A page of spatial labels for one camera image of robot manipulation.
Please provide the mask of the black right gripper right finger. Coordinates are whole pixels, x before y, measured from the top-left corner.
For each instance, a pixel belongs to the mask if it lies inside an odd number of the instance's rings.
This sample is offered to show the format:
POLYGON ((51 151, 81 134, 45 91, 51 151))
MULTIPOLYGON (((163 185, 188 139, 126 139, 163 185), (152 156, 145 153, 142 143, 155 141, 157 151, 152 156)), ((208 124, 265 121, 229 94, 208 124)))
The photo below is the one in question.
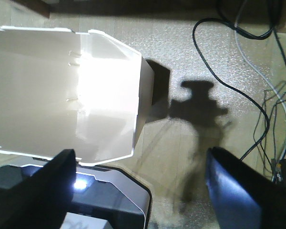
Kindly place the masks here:
POLYGON ((220 228, 286 229, 286 187, 226 149, 207 150, 205 182, 220 228))

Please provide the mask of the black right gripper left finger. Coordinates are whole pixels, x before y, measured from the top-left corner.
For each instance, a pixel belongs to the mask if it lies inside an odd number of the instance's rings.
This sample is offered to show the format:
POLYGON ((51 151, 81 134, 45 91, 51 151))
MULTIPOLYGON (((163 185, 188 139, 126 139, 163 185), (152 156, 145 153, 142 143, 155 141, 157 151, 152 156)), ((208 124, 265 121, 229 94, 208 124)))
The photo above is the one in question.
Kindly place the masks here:
POLYGON ((59 229, 75 179, 75 151, 64 149, 33 176, 0 194, 0 229, 59 229))

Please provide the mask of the robot base black white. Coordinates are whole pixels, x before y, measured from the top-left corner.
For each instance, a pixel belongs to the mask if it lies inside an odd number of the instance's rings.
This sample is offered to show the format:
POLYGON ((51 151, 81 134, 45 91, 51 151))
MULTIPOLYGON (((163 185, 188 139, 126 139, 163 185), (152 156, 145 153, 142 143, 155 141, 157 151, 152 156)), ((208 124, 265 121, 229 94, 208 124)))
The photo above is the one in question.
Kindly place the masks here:
POLYGON ((114 229, 145 229, 151 201, 150 190, 118 168, 81 167, 69 210, 107 220, 114 229))

